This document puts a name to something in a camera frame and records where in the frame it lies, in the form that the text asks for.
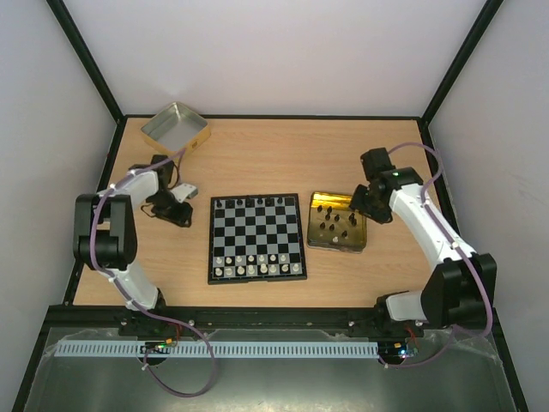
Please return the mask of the gold tin lid tray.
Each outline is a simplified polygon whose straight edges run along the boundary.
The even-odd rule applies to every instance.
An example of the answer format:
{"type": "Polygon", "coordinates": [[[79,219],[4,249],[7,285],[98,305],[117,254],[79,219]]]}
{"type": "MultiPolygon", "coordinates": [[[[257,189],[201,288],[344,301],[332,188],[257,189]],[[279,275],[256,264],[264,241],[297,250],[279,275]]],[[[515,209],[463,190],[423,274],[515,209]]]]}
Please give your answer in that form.
{"type": "Polygon", "coordinates": [[[350,253],[361,253],[367,244],[366,218],[350,209],[352,196],[341,193],[330,193],[315,191],[311,194],[309,206],[309,219],[307,228],[307,245],[312,248],[326,249],[331,251],[344,251],[350,253]],[[317,207],[323,206],[321,213],[317,207]],[[332,213],[327,215],[327,208],[332,207],[332,213]],[[350,214],[354,213],[357,226],[353,227],[349,221],[350,214]],[[321,229],[320,224],[325,221],[325,228],[321,229]],[[335,225],[333,232],[329,226],[335,225]],[[342,233],[348,232],[348,238],[344,239],[342,233]]]}

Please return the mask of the gold square tin box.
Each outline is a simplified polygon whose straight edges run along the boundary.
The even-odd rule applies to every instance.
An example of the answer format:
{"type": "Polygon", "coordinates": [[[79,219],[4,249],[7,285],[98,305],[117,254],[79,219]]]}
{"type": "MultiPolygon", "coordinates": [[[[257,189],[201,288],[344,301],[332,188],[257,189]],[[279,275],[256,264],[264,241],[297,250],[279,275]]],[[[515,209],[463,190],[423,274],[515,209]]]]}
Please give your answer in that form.
{"type": "Polygon", "coordinates": [[[162,155],[188,156],[211,136],[207,119],[179,101],[166,106],[141,127],[146,144],[162,155]]]}

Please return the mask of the black magnetic chess board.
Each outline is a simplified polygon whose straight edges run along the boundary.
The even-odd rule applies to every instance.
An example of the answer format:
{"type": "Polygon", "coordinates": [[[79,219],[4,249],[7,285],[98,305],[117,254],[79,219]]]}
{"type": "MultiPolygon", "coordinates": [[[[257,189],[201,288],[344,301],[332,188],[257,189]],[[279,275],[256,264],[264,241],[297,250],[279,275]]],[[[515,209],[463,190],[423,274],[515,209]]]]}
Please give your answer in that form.
{"type": "Polygon", "coordinates": [[[307,278],[299,195],[213,197],[210,201],[208,284],[307,278]],[[260,265],[268,274],[260,273],[260,265]],[[244,266],[245,274],[237,275],[244,266]]]}

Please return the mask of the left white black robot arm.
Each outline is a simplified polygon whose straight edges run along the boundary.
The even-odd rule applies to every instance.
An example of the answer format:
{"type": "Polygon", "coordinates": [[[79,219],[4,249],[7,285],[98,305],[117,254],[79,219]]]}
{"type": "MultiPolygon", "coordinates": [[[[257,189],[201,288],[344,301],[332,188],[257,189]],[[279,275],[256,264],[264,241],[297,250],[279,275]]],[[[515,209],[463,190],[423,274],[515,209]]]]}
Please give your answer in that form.
{"type": "Polygon", "coordinates": [[[151,163],[132,166],[117,183],[103,191],[82,194],[75,200],[73,254],[112,284],[131,311],[192,330],[183,321],[158,314],[164,304],[161,291],[147,278],[137,262],[138,240],[134,210],[152,207],[153,217],[176,227],[191,225],[196,196],[194,185],[180,181],[181,152],[174,156],[156,154],[151,163]]]}

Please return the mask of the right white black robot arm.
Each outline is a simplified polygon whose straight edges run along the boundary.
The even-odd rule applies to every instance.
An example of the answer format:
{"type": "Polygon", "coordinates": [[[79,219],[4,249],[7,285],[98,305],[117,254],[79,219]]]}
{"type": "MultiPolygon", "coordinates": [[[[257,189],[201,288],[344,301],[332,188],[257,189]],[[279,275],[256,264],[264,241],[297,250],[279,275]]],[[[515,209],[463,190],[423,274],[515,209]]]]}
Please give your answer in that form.
{"type": "Polygon", "coordinates": [[[481,334],[486,336],[493,326],[494,258],[479,254],[444,218],[428,194],[434,181],[424,181],[412,167],[396,167],[390,153],[374,148],[361,155],[368,183],[357,186],[350,207],[379,224],[399,216],[425,254],[431,276],[420,291],[379,298],[376,330],[393,336],[407,321],[463,330],[466,323],[484,318],[481,334]]]}

